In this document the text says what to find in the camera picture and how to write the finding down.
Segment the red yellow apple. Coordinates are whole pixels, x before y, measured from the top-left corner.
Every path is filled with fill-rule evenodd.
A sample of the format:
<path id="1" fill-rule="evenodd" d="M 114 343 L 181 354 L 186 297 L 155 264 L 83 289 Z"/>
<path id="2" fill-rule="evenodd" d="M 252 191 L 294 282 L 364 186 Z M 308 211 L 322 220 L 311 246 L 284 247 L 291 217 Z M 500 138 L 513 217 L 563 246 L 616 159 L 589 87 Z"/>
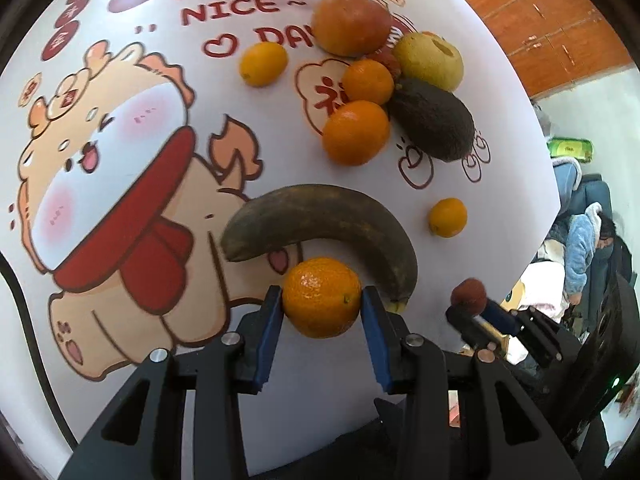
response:
<path id="1" fill-rule="evenodd" d="M 381 49 L 392 26 L 390 12 L 373 0 L 320 0 L 311 17 L 317 46 L 343 58 Z"/>

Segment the large orange tangerine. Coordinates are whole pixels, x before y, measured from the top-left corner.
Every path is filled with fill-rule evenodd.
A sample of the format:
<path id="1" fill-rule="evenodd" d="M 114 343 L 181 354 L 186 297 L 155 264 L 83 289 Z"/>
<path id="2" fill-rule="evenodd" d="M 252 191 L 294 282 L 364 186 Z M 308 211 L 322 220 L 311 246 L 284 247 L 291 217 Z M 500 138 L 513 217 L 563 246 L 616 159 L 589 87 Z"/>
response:
<path id="1" fill-rule="evenodd" d="M 390 138 L 386 111 L 369 101 L 349 102 L 334 112 L 322 130 L 322 148 L 342 166 L 370 162 Z"/>

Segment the dark overripe banana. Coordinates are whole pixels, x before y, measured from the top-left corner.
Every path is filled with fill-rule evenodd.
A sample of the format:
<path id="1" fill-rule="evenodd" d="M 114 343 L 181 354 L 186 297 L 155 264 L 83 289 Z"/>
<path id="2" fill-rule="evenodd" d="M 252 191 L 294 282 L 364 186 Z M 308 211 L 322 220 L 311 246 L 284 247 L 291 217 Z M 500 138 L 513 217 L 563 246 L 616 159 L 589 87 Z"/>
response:
<path id="1" fill-rule="evenodd" d="M 396 310 L 408 304 L 419 275 L 409 235 L 381 203 L 351 188 L 296 184 L 254 198 L 228 221 L 220 247 L 241 262 L 308 240 L 349 246 Z"/>

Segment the small yellow kumquat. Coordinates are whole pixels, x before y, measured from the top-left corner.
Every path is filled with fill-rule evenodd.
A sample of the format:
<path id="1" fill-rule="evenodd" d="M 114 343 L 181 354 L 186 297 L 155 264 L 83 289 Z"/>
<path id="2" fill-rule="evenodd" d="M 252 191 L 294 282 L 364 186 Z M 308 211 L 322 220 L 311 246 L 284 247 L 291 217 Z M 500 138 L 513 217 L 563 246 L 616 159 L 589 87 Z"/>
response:
<path id="1" fill-rule="evenodd" d="M 458 198 L 449 197 L 435 204 L 427 215 L 427 225 L 431 233 L 450 238 L 459 235 L 468 223 L 468 211 Z"/>

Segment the yellow pear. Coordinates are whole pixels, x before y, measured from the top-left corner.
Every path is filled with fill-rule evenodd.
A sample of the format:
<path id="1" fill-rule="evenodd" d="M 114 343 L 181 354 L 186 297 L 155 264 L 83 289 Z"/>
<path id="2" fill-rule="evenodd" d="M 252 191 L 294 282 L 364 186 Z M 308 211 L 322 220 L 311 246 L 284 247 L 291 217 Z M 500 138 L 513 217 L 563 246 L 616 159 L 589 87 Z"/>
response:
<path id="1" fill-rule="evenodd" d="M 449 92 L 454 92 L 461 84 L 464 75 L 462 56 L 442 37 L 410 32 L 396 42 L 392 53 L 406 77 Z"/>

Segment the small yellow orange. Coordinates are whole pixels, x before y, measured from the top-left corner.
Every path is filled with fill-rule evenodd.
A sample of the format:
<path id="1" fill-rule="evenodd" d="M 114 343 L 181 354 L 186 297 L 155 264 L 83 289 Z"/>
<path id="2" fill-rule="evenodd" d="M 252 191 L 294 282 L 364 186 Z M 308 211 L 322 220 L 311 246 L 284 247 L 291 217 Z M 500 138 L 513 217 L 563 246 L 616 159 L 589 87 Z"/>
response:
<path id="1" fill-rule="evenodd" d="M 242 55 L 239 73 L 251 87 L 262 88 L 273 84 L 288 66 L 288 52 L 280 44 L 260 42 Z"/>

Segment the green package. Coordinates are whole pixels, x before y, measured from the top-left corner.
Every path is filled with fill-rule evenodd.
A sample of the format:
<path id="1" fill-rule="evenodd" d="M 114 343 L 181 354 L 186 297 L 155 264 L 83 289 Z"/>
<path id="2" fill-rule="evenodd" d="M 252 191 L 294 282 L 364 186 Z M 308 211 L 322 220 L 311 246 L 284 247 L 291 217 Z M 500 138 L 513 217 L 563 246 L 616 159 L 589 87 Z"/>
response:
<path id="1" fill-rule="evenodd" d="M 552 138 L 547 142 L 552 158 L 573 157 L 581 164 L 590 164 L 593 158 L 593 145 L 586 139 Z"/>

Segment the person in blue clothes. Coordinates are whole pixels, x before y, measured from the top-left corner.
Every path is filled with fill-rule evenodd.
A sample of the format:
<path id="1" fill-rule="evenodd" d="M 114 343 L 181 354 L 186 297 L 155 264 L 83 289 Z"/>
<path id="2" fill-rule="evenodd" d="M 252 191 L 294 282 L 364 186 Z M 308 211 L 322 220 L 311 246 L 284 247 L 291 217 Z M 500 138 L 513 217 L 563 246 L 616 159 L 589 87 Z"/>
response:
<path id="1" fill-rule="evenodd" d="M 615 222 L 600 200 L 590 200 L 581 210 L 570 211 L 570 202 L 582 184 L 582 166 L 574 157 L 552 159 L 561 202 L 560 214 L 553 222 L 549 238 L 564 247 L 563 295 L 570 306 L 577 306 L 588 282 L 588 271 L 596 252 L 614 245 Z"/>

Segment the dark green avocado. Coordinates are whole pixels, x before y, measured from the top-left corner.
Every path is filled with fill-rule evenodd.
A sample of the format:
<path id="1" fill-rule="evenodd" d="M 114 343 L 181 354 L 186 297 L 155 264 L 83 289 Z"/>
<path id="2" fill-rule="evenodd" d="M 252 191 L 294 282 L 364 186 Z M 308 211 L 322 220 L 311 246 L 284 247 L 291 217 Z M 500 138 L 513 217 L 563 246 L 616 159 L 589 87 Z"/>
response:
<path id="1" fill-rule="evenodd" d="M 455 162 L 472 152 L 473 116 L 453 93 L 401 76 L 387 106 L 411 142 L 428 156 Z"/>

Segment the wooden cabinet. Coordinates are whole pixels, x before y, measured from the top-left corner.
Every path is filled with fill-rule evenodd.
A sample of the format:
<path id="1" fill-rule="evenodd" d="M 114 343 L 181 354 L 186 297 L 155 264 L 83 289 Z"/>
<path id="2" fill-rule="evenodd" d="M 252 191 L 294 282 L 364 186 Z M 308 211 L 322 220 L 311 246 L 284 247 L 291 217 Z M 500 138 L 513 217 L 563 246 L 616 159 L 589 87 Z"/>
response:
<path id="1" fill-rule="evenodd" d="M 465 0 L 508 57 L 531 98 L 632 63 L 591 0 Z"/>

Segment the small red wrinkled fruit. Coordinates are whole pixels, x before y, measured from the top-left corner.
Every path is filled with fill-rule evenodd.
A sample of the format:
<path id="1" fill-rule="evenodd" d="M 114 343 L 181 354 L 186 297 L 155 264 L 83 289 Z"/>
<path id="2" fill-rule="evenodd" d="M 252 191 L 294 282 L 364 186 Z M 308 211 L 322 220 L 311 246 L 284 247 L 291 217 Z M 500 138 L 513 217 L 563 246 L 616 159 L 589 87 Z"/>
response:
<path id="1" fill-rule="evenodd" d="M 480 315 L 487 306 L 484 284 L 477 278 L 467 278 L 460 283 L 450 296 L 450 304 L 461 308 L 470 315 Z"/>

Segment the medium orange tangerine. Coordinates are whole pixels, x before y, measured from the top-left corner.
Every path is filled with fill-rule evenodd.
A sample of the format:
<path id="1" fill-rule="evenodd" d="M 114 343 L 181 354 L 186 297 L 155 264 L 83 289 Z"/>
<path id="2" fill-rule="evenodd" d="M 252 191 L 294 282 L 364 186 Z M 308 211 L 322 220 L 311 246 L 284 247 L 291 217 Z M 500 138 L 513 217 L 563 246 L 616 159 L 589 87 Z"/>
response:
<path id="1" fill-rule="evenodd" d="M 395 89 L 390 71 L 380 62 L 364 60 L 352 63 L 344 71 L 341 83 L 349 101 L 368 101 L 386 104 Z"/>

